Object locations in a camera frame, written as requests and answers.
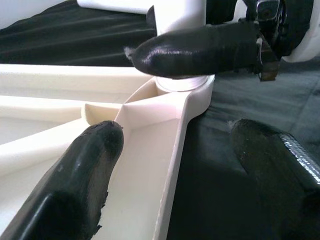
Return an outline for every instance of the worn rubber coating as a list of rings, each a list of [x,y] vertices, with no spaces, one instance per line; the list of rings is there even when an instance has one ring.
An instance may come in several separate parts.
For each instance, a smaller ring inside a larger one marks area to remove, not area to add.
[[[171,31],[142,43],[131,59],[141,72],[172,79],[251,68],[258,31],[253,22]]]
[[[116,122],[88,127],[42,177],[0,240],[91,239],[123,145]]]
[[[295,138],[242,119],[231,131],[237,158],[257,183],[262,211],[281,240],[320,239],[320,167]]]

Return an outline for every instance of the dark cloth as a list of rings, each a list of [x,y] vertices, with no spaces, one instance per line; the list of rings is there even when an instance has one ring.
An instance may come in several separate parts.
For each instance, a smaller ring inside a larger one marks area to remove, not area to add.
[[[69,0],[0,30],[0,63],[131,66],[124,47],[155,36],[144,15],[80,8]],[[255,183],[236,159],[228,121],[289,132],[320,159],[320,57],[282,62],[274,82],[216,76],[208,110],[187,127],[168,240],[273,240]]]
[[[146,16],[82,8],[68,0],[0,30],[0,63],[132,67],[124,47],[156,31]]]

